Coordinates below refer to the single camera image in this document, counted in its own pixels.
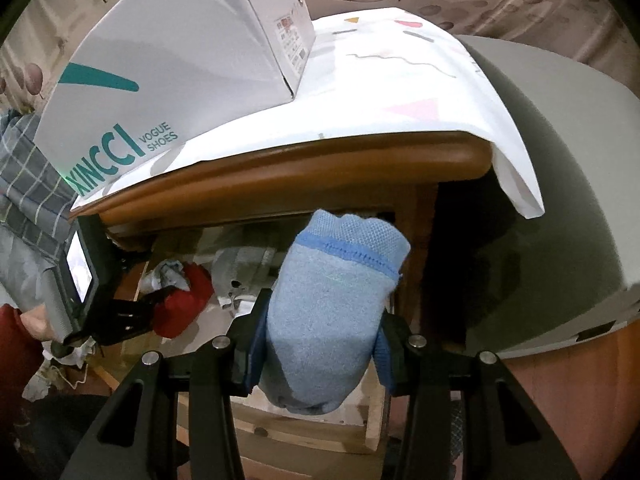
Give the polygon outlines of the person's left hand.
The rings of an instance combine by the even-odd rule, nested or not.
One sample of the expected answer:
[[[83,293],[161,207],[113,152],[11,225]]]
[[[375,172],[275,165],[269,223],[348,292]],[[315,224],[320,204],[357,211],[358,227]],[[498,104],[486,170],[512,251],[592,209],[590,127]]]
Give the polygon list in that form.
[[[44,304],[23,312],[20,315],[20,319],[27,333],[35,340],[52,341],[56,339],[56,333]]]

